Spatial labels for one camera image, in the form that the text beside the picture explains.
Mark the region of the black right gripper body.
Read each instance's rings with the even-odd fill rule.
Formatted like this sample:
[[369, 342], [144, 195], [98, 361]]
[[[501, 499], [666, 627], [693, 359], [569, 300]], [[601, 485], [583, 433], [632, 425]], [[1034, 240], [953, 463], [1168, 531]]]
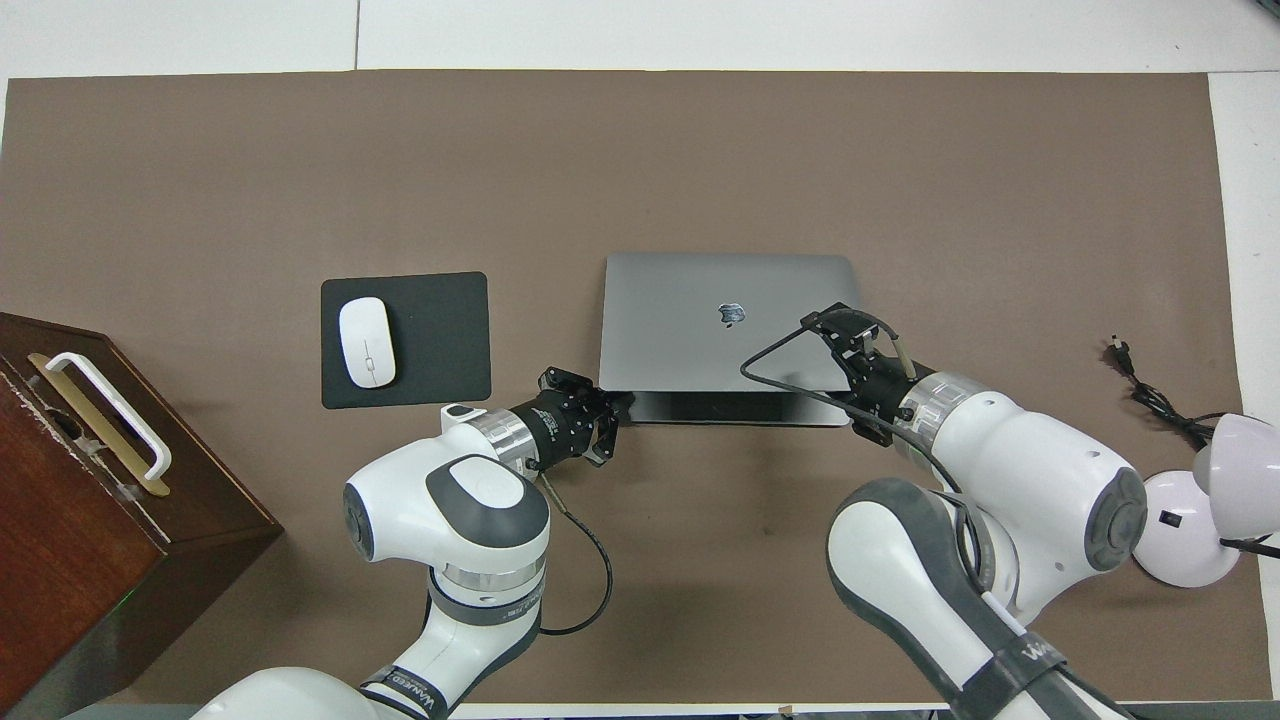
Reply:
[[831, 357], [845, 374], [849, 389], [829, 396], [867, 414], [852, 415], [852, 429], [860, 437], [883, 447], [893, 443], [890, 427], [899, 420], [909, 420], [913, 411], [901, 413], [906, 393], [919, 382], [908, 382], [890, 341], [897, 334], [879, 318], [852, 307], [852, 338], [850, 347], [828, 347]]

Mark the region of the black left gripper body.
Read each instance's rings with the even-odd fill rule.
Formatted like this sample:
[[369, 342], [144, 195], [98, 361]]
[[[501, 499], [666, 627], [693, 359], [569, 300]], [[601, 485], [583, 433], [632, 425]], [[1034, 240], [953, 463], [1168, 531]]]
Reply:
[[602, 388], [585, 375], [549, 366], [538, 379], [539, 393], [512, 409], [530, 432], [538, 451], [536, 470], [571, 457], [584, 457], [591, 424], [600, 418]]

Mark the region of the silver laptop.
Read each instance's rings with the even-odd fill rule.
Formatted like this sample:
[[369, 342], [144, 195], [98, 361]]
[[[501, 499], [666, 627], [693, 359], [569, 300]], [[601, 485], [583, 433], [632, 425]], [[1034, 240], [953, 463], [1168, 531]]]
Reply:
[[800, 319], [856, 301], [842, 256], [614, 252], [599, 383], [635, 393], [636, 424], [844, 427], [844, 411], [794, 393], [849, 387]]

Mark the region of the black mouse pad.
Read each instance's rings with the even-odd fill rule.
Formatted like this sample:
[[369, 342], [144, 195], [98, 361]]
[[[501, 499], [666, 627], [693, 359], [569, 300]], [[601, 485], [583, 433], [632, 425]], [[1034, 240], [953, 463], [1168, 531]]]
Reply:
[[[361, 389], [340, 355], [338, 313], [358, 297], [387, 305], [396, 379]], [[481, 272], [324, 281], [321, 398], [326, 409], [479, 401], [492, 395], [488, 278]]]

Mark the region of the white computer mouse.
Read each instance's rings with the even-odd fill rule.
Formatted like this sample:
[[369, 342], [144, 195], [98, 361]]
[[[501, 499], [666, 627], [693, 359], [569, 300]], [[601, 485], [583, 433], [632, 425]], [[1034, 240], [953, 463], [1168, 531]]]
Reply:
[[397, 365], [387, 305], [365, 296], [346, 302], [338, 313], [340, 355], [351, 382], [375, 389], [396, 379]]

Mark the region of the white desk lamp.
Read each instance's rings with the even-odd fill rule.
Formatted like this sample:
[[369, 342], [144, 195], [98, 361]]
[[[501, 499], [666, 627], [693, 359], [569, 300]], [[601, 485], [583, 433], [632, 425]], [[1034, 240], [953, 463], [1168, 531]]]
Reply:
[[1280, 560], [1280, 427], [1226, 414], [1189, 471], [1146, 480], [1149, 518], [1134, 557], [1153, 579], [1199, 588], [1243, 553]]

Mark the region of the brown table mat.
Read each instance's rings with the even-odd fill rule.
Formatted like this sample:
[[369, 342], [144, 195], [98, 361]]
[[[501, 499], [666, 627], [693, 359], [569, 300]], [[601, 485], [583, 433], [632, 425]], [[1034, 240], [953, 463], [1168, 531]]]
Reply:
[[[260, 667], [360, 682], [419, 634], [425, 573], [362, 562], [346, 479], [433, 405], [330, 411], [330, 278], [483, 272], [492, 400], [598, 378], [612, 252], [847, 258], [918, 363], [1101, 439], [1142, 475], [1184, 411], [1240, 409], [1206, 76], [346, 72], [12, 81], [0, 310], [108, 334], [285, 528], [123, 702]], [[549, 477], [611, 552], [602, 619], [476, 703], [940, 700], [837, 600], [836, 506], [919, 468], [846, 429], [623, 428]], [[1133, 562], [1034, 623], [1119, 700], [1272, 694], [1260, 569], [1202, 591]]]

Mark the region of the dark wooden box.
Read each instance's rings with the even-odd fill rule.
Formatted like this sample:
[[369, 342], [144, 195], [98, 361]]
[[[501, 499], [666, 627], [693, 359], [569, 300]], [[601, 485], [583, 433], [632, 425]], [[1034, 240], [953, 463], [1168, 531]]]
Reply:
[[[172, 451], [143, 488], [37, 361], [81, 354]], [[76, 366], [65, 374], [147, 462]], [[105, 336], [0, 313], [0, 720], [60, 720], [128, 687], [282, 533]]]

